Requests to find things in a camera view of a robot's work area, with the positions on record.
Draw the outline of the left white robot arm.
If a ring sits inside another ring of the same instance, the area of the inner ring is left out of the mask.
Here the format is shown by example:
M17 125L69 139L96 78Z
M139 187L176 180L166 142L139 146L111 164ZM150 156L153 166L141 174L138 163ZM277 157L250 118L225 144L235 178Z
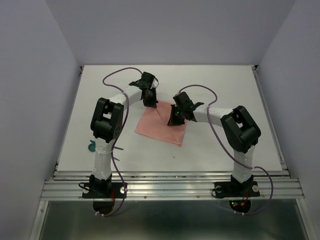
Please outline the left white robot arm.
M129 107L139 101L147 108L157 107L155 84L158 79L151 73L143 72L141 78L131 82L126 89L111 98L97 100L90 129L95 141L94 167L90 180L97 180L94 191L100 197L111 193L111 161L116 140L119 138L124 122L128 118Z

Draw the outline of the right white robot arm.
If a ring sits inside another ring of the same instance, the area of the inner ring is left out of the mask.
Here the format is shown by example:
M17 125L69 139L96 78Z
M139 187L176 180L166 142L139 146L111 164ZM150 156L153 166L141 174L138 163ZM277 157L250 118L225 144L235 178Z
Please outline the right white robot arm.
M246 181L252 176L254 169L253 152L261 136L261 130L248 110L242 105L235 108L219 108L212 107L211 104L205 105L203 102L193 103L184 91L176 94L173 100L167 125L180 126L186 121L208 123L223 150L234 161L231 176L235 180L230 182L231 192L235 195L246 192ZM228 152L214 126L223 129L233 154Z

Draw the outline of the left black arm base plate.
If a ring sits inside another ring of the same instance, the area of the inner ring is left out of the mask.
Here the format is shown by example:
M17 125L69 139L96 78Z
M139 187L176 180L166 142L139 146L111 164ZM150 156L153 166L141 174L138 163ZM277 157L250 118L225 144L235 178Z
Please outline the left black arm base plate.
M80 182L83 199L123 199L127 197L125 188L127 183L112 182L106 189L94 189L89 182Z

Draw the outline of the teal plastic spoon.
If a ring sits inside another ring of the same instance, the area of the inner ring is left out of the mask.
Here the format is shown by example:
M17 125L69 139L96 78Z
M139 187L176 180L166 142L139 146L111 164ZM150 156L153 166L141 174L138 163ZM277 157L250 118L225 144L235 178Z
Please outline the teal plastic spoon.
M96 151L96 146L95 146L93 143L90 143L90 144L88 145L87 149L88 149L91 153L94 153L94 152Z

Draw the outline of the pink satin napkin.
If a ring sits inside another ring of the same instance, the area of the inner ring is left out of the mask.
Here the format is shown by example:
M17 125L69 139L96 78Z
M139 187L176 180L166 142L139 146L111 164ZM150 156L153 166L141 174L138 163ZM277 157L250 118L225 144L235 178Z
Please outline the pink satin napkin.
M180 147L187 124L168 126L172 103L159 101L157 108L147 107L140 117L135 132L144 137Z

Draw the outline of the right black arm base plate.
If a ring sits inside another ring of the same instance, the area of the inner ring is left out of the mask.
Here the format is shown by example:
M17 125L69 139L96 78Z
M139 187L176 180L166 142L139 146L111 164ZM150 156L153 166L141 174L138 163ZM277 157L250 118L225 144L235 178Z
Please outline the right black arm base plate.
M214 183L211 195L217 199L259 197L260 191L256 181L249 183L236 183L231 181L220 181Z

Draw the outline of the teal plastic utensil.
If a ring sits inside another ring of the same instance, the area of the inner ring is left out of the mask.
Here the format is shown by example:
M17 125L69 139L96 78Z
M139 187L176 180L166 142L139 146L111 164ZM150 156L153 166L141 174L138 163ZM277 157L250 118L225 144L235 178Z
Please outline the teal plastic utensil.
M96 142L95 140L93 140L93 139L90 139L89 141L90 141L89 144L93 143L93 144L95 145L95 150L96 150L96 148L97 148L97 142ZM99 144L98 144L98 146L101 147L102 149L104 149L104 148L107 148L107 149L108 149L108 148L109 148L108 145L109 145L108 143L99 143ZM115 146L114 148L115 148L115 149L116 149L116 148L120 148L120 149L123 149L123 150L124 150L124 148L119 147L119 146Z

